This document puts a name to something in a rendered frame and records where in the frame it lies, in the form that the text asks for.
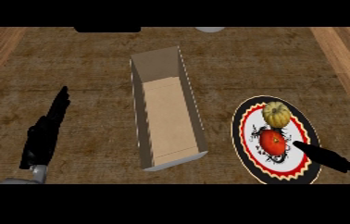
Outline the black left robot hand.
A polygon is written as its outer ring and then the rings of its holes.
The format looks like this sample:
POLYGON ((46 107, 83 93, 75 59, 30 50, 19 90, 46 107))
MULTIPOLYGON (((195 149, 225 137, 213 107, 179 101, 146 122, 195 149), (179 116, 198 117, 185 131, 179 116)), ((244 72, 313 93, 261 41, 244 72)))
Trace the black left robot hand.
POLYGON ((50 162, 65 111, 69 106, 68 97, 68 88, 64 87, 53 99, 47 114, 38 118, 36 124, 28 128, 19 169, 30 169, 37 165, 46 166, 50 162))

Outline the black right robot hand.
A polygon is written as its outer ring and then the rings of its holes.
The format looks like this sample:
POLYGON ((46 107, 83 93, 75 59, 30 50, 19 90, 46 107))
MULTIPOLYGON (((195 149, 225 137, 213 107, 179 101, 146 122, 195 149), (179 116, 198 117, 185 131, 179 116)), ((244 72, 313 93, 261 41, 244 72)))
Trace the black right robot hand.
POLYGON ((334 151, 298 141, 294 141, 292 144, 304 152, 306 156, 313 162, 343 173, 347 173, 350 171, 350 161, 334 151))

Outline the red tomato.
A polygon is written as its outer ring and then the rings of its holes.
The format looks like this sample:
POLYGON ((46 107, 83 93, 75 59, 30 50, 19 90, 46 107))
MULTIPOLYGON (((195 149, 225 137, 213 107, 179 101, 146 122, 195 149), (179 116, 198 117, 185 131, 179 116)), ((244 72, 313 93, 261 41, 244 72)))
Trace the red tomato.
POLYGON ((263 130, 260 146, 270 155, 279 156, 285 152, 285 137, 278 131, 263 130))

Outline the black red white plate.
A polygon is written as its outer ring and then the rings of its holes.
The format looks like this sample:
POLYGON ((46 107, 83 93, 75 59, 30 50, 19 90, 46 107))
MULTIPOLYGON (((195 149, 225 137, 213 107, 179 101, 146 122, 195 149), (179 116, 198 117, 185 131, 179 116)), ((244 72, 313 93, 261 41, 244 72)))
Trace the black red white plate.
POLYGON ((253 96, 233 113, 230 137, 241 163, 263 184, 312 184, 316 181, 322 166, 310 161, 292 142, 321 147, 321 140, 309 119, 288 101, 269 95, 253 96), (281 102, 291 112, 290 122, 281 129, 272 128, 263 117, 270 102, 281 102), (285 139, 285 152, 279 156, 260 144, 263 130, 278 131, 285 139))

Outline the open cardboard box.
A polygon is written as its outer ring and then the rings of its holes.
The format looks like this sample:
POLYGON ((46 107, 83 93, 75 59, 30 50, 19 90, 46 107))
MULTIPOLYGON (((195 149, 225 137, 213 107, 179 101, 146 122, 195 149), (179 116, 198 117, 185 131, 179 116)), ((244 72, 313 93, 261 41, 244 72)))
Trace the open cardboard box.
POLYGON ((131 55, 130 68, 140 167, 160 171, 208 153, 180 48, 131 55))

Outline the yellow squash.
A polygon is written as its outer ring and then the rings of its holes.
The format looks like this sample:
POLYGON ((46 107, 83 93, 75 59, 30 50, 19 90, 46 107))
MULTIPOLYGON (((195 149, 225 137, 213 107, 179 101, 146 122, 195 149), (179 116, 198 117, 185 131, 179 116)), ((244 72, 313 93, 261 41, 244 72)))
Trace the yellow squash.
POLYGON ((263 118, 272 128, 284 128, 291 120, 291 112, 282 102, 269 102, 263 109, 263 118))

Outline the pale grey round object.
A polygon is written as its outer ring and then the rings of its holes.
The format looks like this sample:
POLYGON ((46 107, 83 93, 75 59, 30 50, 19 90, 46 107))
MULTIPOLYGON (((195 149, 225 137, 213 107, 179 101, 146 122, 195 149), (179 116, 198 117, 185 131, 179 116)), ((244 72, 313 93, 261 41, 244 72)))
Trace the pale grey round object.
POLYGON ((214 33, 220 32, 225 30, 225 27, 195 27, 199 31, 207 32, 207 33, 214 33))

